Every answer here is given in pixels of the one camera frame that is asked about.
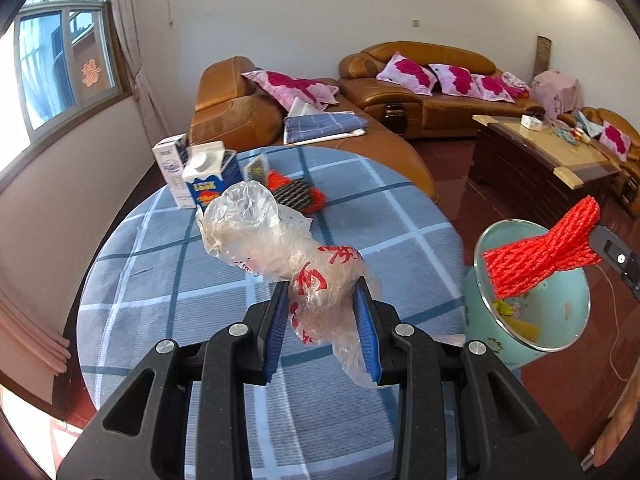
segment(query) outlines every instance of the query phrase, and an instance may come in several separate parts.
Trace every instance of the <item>tissue box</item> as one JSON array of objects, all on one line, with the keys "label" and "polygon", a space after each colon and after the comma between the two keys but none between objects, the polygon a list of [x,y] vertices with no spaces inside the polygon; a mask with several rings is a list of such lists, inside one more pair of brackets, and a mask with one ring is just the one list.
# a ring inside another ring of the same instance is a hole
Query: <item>tissue box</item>
[{"label": "tissue box", "polygon": [[182,180],[182,172],[189,158],[187,134],[167,137],[158,142],[152,151],[169,191],[174,197],[175,205],[181,208],[196,207],[189,188]]},{"label": "tissue box", "polygon": [[536,119],[535,117],[531,117],[530,115],[523,115],[520,124],[529,130],[534,130],[539,132],[542,130],[542,121],[540,119]]},{"label": "tissue box", "polygon": [[221,140],[190,146],[182,179],[204,211],[227,187],[242,180],[236,152],[226,150]]}]

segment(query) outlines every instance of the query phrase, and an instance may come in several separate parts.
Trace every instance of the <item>white wall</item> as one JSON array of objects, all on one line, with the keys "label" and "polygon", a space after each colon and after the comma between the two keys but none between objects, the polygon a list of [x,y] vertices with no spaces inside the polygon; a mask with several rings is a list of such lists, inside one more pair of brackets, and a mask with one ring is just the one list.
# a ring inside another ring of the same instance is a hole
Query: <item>white wall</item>
[{"label": "white wall", "polygon": [[[415,40],[467,48],[530,78],[537,5],[538,0],[138,0],[138,30],[146,72],[179,133],[190,124],[203,70],[231,56],[292,76],[336,76],[348,54],[383,41]],[[412,20],[420,20],[421,28],[412,28]]]},{"label": "white wall", "polygon": [[540,0],[540,17],[551,68],[581,81],[587,106],[640,130],[640,40],[615,0]]},{"label": "white wall", "polygon": [[[0,274],[10,286],[5,294],[62,333],[100,240],[152,163],[132,98],[38,156],[0,194]],[[1,332],[0,369],[50,402],[50,372]]]}]

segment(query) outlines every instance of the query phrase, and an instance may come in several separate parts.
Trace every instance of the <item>silver bolt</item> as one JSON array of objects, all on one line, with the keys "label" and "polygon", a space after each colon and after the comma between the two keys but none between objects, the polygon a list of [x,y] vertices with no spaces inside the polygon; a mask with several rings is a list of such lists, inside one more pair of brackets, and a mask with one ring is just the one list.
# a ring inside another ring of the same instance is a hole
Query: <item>silver bolt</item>
[{"label": "silver bolt", "polygon": [[156,345],[156,352],[159,354],[168,354],[169,352],[173,352],[174,348],[175,343],[173,341],[170,339],[162,339],[162,341]]},{"label": "silver bolt", "polygon": [[415,328],[408,323],[400,323],[399,325],[396,326],[396,333],[398,335],[409,337],[410,335],[413,335],[414,332],[415,332]]},{"label": "silver bolt", "polygon": [[486,346],[481,341],[472,341],[469,343],[469,351],[472,354],[482,355],[486,352]]},{"label": "silver bolt", "polygon": [[235,323],[229,327],[229,333],[233,336],[241,336],[249,332],[249,327],[244,323]]}]

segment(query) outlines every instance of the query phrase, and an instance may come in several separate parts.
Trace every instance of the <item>brown leather sofa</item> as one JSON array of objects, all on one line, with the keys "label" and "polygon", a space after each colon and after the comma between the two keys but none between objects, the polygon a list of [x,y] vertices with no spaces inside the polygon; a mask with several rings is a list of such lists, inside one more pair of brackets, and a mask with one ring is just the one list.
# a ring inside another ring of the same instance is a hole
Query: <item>brown leather sofa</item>
[{"label": "brown leather sofa", "polygon": [[[233,57],[208,67],[200,79],[189,141],[201,144],[222,140],[232,150],[244,152],[260,146],[282,144],[285,111],[242,72],[256,70],[245,57]],[[337,85],[332,79],[324,80]],[[401,173],[423,190],[434,202],[438,191],[420,156],[401,137],[392,133],[370,115],[355,107],[342,95],[328,112],[352,110],[369,121],[361,137],[317,142],[313,146],[357,153],[385,164]]]},{"label": "brown leather sofa", "polygon": [[[613,183],[613,194],[633,217],[640,214],[640,134],[624,117],[606,108],[583,108],[581,112],[592,123],[602,126],[604,121],[613,124],[631,138],[628,162],[620,165],[620,172]],[[572,128],[578,121],[569,114],[560,114],[558,119]]]},{"label": "brown leather sofa", "polygon": [[383,122],[386,121],[385,116],[397,114],[398,105],[401,105],[408,123],[402,134],[405,139],[475,136],[478,126],[472,118],[474,115],[518,117],[526,112],[545,112],[540,104],[530,99],[517,99],[515,104],[511,104],[440,92],[434,92],[433,96],[419,96],[396,84],[378,81],[376,76],[396,52],[422,66],[451,64],[481,75],[500,75],[502,72],[489,59],[475,52],[416,41],[380,43],[347,56],[340,62],[342,94],[358,108]]}]

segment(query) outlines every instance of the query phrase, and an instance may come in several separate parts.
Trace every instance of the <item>round table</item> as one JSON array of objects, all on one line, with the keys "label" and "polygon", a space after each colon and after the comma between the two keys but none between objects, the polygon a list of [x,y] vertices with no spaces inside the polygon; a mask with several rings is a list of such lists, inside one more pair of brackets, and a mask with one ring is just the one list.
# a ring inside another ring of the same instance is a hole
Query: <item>round table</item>
[{"label": "round table", "polygon": [[[463,333],[462,242],[424,193],[353,153],[261,148],[239,154],[240,165],[257,153],[267,154],[271,169],[304,176],[325,193],[313,237],[356,247],[402,320],[431,335]],[[178,209],[166,188],[158,190],[114,231],[84,286],[78,354],[94,404],[100,408],[158,340],[208,340],[272,291],[260,276],[209,256],[194,210]],[[186,478],[194,478],[199,384],[191,397]],[[388,478],[397,399],[397,388],[356,386],[330,346],[305,346],[287,330],[271,384],[245,388],[254,478]],[[447,427],[454,431],[450,409]]]}]

